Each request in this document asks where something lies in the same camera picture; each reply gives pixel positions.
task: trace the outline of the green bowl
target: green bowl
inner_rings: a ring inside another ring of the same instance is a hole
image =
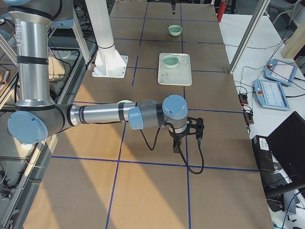
[[[182,27],[179,25],[171,25],[170,27],[168,27],[168,31],[172,36],[179,36],[182,32]]]
[[[173,55],[166,55],[163,57],[162,61],[165,65],[165,67],[171,69],[178,65],[179,59],[178,59],[178,57],[173,56]]]

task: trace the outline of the white chair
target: white chair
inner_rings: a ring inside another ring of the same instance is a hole
[[[289,2],[286,2],[284,0],[271,0],[270,3],[269,3],[269,9],[270,8],[273,8],[273,9],[276,9],[278,11],[280,11],[279,15],[276,17],[276,19],[272,22],[272,24],[274,25],[275,22],[277,21],[277,19],[282,15],[282,14],[285,14],[285,13],[289,13],[291,12],[291,16],[290,16],[290,20],[289,20],[289,24],[288,26],[291,24],[292,22],[292,15],[295,11],[295,7],[296,5],[300,2],[301,0],[298,0],[296,3],[289,3]]]

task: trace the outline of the red object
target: red object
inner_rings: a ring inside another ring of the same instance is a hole
[[[223,14],[225,11],[225,7],[227,5],[227,2],[222,0],[218,9],[218,13],[217,13],[217,20],[218,22],[221,22],[221,18],[223,18]]]

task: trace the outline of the table surface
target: table surface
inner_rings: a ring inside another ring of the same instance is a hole
[[[232,61],[234,54],[237,50],[237,47],[229,46],[234,45],[238,46],[243,34],[248,26],[248,23],[251,19],[250,15],[228,15],[225,14],[221,21],[220,29],[223,36],[224,44],[226,44],[226,52],[228,54],[229,62]],[[277,48],[278,44],[281,43],[281,37],[276,32],[274,26],[270,22],[267,16],[263,16],[261,21],[259,22],[256,30],[254,31],[248,47],[252,48],[267,48],[270,46],[275,46],[269,49],[252,49],[247,48],[244,52],[240,62],[237,65],[236,70],[234,71],[234,80],[240,81],[242,78],[242,70],[244,66],[249,66],[252,68],[260,68],[265,66],[270,56],[272,56],[274,50]],[[283,60],[285,62],[293,63],[293,59],[285,59],[281,56],[280,51],[284,48],[284,44],[279,46],[278,51],[274,54],[273,58]],[[243,80],[242,83],[248,84],[250,86],[253,85],[255,79],[263,79],[264,73],[261,74],[260,70],[253,70],[249,68],[244,68]],[[301,71],[298,69],[296,73],[296,77],[304,79]],[[294,82],[301,87],[305,87],[305,83],[294,80]],[[248,92],[251,92],[252,89],[249,86],[243,85]],[[295,85],[289,87],[283,87],[286,95],[297,95],[303,94],[304,91],[299,90]],[[250,138],[253,138],[255,135],[263,135],[268,136],[272,131],[274,131],[293,111],[297,111],[303,118],[305,118],[305,107],[303,106],[305,98],[292,98],[288,99],[288,103],[290,105],[289,111],[276,111],[270,109],[263,109],[257,102],[256,97],[252,97],[252,93],[248,94],[248,101],[250,102],[250,106],[253,108],[254,112],[254,125],[251,125]],[[287,174],[281,170],[280,173],[283,177],[287,177]],[[303,196],[299,195],[302,202],[305,204],[305,199]],[[287,221],[285,222],[285,228],[292,229],[292,227],[300,227],[303,228],[305,225],[305,210],[301,208],[297,208],[297,216],[291,216],[291,220],[297,219],[296,222]],[[271,217],[273,221],[278,225],[282,226],[283,219],[285,216],[284,212],[272,212],[270,210]]]
[[[87,71],[75,103],[183,96],[189,116],[204,119],[203,173],[187,171],[166,129],[151,152],[126,124],[71,128],[61,135],[25,229],[273,228],[233,76],[225,73],[214,7],[177,4],[171,12],[168,3],[116,2],[110,20],[116,49],[129,56],[126,76]],[[182,25],[181,36],[168,34],[171,24]],[[190,55],[191,86],[157,83],[162,52]],[[155,131],[144,130],[149,142]],[[195,139],[184,139],[182,149],[198,170]]]

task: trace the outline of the black monitor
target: black monitor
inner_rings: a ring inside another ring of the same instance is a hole
[[[305,179],[305,120],[294,111],[268,137],[273,155],[292,182]]]

